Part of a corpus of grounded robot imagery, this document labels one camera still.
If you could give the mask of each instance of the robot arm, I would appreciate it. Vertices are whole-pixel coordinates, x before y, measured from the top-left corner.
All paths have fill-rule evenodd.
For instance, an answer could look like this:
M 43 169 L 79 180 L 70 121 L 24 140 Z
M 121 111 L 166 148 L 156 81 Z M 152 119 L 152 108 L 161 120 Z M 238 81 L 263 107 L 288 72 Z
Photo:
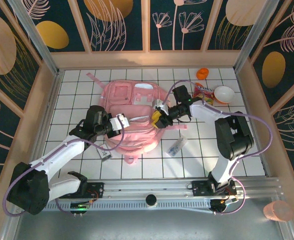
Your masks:
M 124 115 L 118 117 L 124 128 L 129 126 Z M 51 200 L 72 193 L 83 195 L 87 189 L 87 178 L 80 173 L 72 171 L 58 179 L 51 180 L 67 162 L 90 146 L 83 141 L 67 143 L 76 139 L 85 139 L 94 143 L 98 136 L 107 134 L 111 138 L 121 134 L 120 129 L 122 127 L 117 117 L 113 118 L 101 106 L 91 106 L 87 111 L 86 119 L 81 120 L 59 146 L 30 164 L 21 162 L 16 165 L 11 182 L 33 166 L 43 163 L 17 182 L 11 189 L 7 200 L 36 215 Z M 66 147 L 53 154 L 63 145 L 66 145 Z
M 172 126 L 174 119 L 185 115 L 205 121 L 207 124 L 214 124 L 220 156 L 208 175 L 208 187 L 213 194 L 224 190 L 230 185 L 231 173 L 237 159 L 254 146 L 254 139 L 245 117 L 210 110 L 200 97 L 192 98 L 184 85 L 175 88 L 173 94 L 177 105 L 166 110 L 157 107 L 152 116 L 153 126 L 160 129 Z

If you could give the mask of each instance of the tag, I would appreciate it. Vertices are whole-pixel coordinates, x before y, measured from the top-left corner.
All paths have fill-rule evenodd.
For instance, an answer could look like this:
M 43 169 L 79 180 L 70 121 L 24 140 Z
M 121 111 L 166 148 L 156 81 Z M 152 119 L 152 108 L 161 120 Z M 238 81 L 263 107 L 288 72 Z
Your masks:
M 147 96 L 140 96 L 139 100 L 137 97 L 134 98 L 133 100 L 133 105 L 147 105 L 147 106 L 153 106 L 153 101 L 148 101 Z
M 100 147 L 104 148 L 104 149 L 108 149 L 107 145 L 106 144 L 103 144 L 101 145 Z M 100 159 L 104 162 L 108 159 L 111 159 L 113 156 L 112 156 L 112 153 L 110 151 L 105 151 L 105 150 L 100 150 L 97 148 L 97 152 L 100 156 Z

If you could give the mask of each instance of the white label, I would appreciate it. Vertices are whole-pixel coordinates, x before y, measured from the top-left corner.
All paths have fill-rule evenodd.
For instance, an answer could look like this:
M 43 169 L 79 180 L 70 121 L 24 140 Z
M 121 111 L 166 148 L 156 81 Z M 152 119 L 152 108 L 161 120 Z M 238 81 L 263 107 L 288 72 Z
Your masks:
M 108 149 L 106 144 L 103 144 L 100 147 L 102 147 L 103 149 Z M 101 160 L 103 160 L 103 161 L 106 161 L 106 160 L 111 159 L 113 157 L 112 153 L 110 151 L 105 151 L 105 150 L 101 150 L 101 149 L 97 148 L 97 152 L 98 152 Z

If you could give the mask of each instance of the metal frame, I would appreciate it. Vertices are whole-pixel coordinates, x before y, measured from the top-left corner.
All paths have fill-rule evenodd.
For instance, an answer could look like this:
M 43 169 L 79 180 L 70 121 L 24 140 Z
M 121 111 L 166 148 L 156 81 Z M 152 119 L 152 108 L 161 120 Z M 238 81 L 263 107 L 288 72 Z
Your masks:
M 55 76 L 55 79 L 51 85 L 50 95 L 47 98 L 46 102 L 46 110 L 44 116 L 41 119 L 41 125 L 37 130 L 36 140 L 32 146 L 31 155 L 29 158 L 29 162 L 34 159 L 38 159 L 42 155 L 42 149 L 44 148 L 46 133 L 48 132 L 52 115 L 54 112 L 56 100 L 58 97 L 58 92 L 60 89 L 60 85 L 63 79 L 64 71 L 59 71 L 59 74 Z M 8 203 L 8 210 L 11 213 L 19 213 L 20 208 L 13 205 L 12 203 Z M 0 232 L 0 240 L 12 240 L 14 239 L 15 232 L 17 230 L 17 226 L 19 223 L 20 217 L 9 217 L 6 216 L 4 223 L 2 225 L 2 230 Z
M 43 117 L 41 126 L 39 126 L 38 139 L 34 144 L 34 149 L 30 157 L 30 161 L 37 159 L 42 154 L 44 147 L 44 138 L 47 133 L 50 121 L 52 119 L 53 110 L 55 108 L 56 99 L 58 96 L 58 90 L 60 82 L 62 80 L 62 72 L 59 72 L 59 76 L 55 80 L 52 86 L 51 96 L 48 100 L 47 110 Z M 156 195 L 159 202 L 164 204 L 159 209 L 177 209 L 177 206 L 187 206 L 192 209 L 193 203 L 202 204 L 202 206 L 195 206 L 197 208 L 207 208 L 206 204 L 208 200 L 214 197 L 194 197 L 192 190 L 187 189 L 191 181 L 194 180 L 206 180 L 206 178 L 178 178 L 178 179 L 137 179 L 137 180 L 104 180 L 104 194 L 103 198 L 99 199 L 100 207 L 92 207 L 89 211 L 102 211 L 102 210 L 141 210 L 147 208 L 146 205 L 136 205 L 137 207 L 129 207 L 123 205 L 119 207 L 113 207 L 110 204 L 117 203 L 131 203 L 131 204 L 142 204 L 145 202 L 145 198 L 148 194 Z M 271 199 L 282 199 L 284 193 L 280 186 L 279 179 L 276 177 L 240 177 L 239 180 L 244 184 L 246 191 L 246 198 L 271 198 Z M 243 196 L 243 190 L 241 186 L 236 183 L 236 189 L 239 198 Z M 63 209 L 70 209 L 70 199 L 61 199 L 59 201 Z M 170 208 L 166 206 L 166 203 L 177 203 L 179 205 Z M 20 210 L 18 207 L 10 204 L 9 209 L 13 213 L 18 213 Z M 44 211 L 59 211 L 52 202 L 48 203 Z M 12 240 L 15 236 L 15 232 L 18 227 L 20 217 L 5 219 L 2 234 L 0 240 Z M 279 229 L 284 239 L 294 240 L 294 225 L 290 222 L 280 222 Z
M 234 69 L 235 73 L 239 73 L 242 69 L 243 65 L 245 64 L 249 54 L 251 53 L 252 49 L 254 48 L 256 42 L 258 41 L 259 37 L 263 33 L 265 27 L 270 20 L 273 12 L 277 8 L 279 0 L 267 0 L 255 22 L 252 29 L 250 30 L 248 37 L 246 38 L 242 48 L 240 50 L 240 54 L 235 62 Z
M 44 62 L 47 64 L 52 74 L 54 76 L 57 76 L 58 70 L 56 68 L 54 59 L 52 58 L 52 55 L 49 52 L 47 46 L 44 44 L 42 37 L 39 35 L 34 22 L 29 17 L 22 1 L 17 1 L 17 0 L 7 0 L 7 1 L 10 4 L 13 12 L 16 14 L 17 18 L 19 19 L 21 25 L 26 30 L 28 36 L 34 43 L 35 47 L 37 48 Z

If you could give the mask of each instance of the cable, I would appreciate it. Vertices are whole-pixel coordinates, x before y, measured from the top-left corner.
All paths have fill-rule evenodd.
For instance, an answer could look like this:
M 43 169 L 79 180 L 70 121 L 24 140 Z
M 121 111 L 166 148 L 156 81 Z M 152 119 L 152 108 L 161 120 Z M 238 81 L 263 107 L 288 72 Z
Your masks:
M 57 208 L 58 208 L 61 212 L 63 212 L 64 214 L 68 214 L 68 215 L 74 215 L 74 214 L 72 214 L 70 211 L 65 211 L 64 209 L 61 208 L 61 206 L 59 206 L 58 198 L 55 199 L 55 202 L 56 202 Z
M 216 214 L 215 211 L 203 210 L 203 209 L 197 209 L 197 208 L 180 207 L 178 209 L 192 211 L 192 212 L 198 212 L 198 213 L 205 213 L 205 214 L 214 214 L 214 215 Z
M 239 183 L 239 185 L 242 187 L 242 190 L 243 190 L 243 199 L 242 199 L 242 202 L 241 202 L 240 206 L 237 207 L 235 210 L 233 210 L 233 211 L 229 211 L 229 212 L 221 212 L 221 213 L 219 213 L 220 215 L 234 214 L 234 213 L 238 212 L 238 211 L 244 206 L 244 204 L 245 204 L 245 200 L 246 200 L 246 191 L 245 191 L 245 187 L 244 187 L 244 185 L 243 185 L 242 182 L 239 181 L 237 178 L 235 178 L 235 177 L 233 177 L 233 176 L 231 176 L 231 178 L 232 178 L 234 181 L 236 181 L 237 183 Z
M 3 209 L 4 213 L 9 217 L 19 217 L 19 216 L 23 215 L 26 212 L 26 211 L 22 211 L 20 213 L 14 214 L 14 213 L 11 213 L 11 212 L 8 211 L 7 206 L 6 206 L 6 200 L 7 200 L 7 197 L 9 195 L 10 191 L 18 183 L 18 181 L 21 180 L 24 176 L 29 174 L 32 170 L 38 168 L 40 165 L 47 162 L 50 158 L 52 158 L 54 155 L 58 154 L 62 149 L 66 148 L 68 145 L 73 144 L 73 143 L 84 142 L 84 143 L 90 144 L 90 145 L 92 145 L 92 146 L 94 146 L 94 147 L 96 147 L 96 148 L 98 148 L 100 150 L 109 151 L 109 152 L 116 149 L 119 145 L 121 145 L 121 143 L 123 142 L 124 137 L 125 137 L 125 128 L 124 128 L 124 125 L 123 125 L 122 121 L 120 120 L 119 116 L 117 116 L 117 119 L 118 119 L 118 121 L 120 123 L 120 126 L 121 126 L 122 135 L 121 135 L 121 139 L 120 139 L 119 143 L 115 147 L 110 148 L 110 149 L 104 149 L 104 148 L 92 143 L 91 141 L 88 141 L 88 140 L 85 140 L 85 139 L 73 139 L 73 140 L 70 140 L 70 141 L 66 142 L 65 144 L 63 144 L 62 146 L 57 148 L 55 151 L 53 151 L 49 156 L 44 158 L 42 162 L 39 162 L 35 166 L 32 166 L 27 171 L 23 172 L 20 176 L 18 176 L 14 181 L 12 181 L 12 183 L 9 185 L 9 187 L 8 187 L 8 189 L 7 189 L 5 195 L 3 196 L 3 199 L 2 199 L 2 209 Z
M 187 188 L 188 190 L 193 190 L 192 187 L 188 187 L 189 185 L 192 185 L 192 184 L 191 184 L 191 183 L 188 183 L 187 186 L 186 186 L 186 188 Z

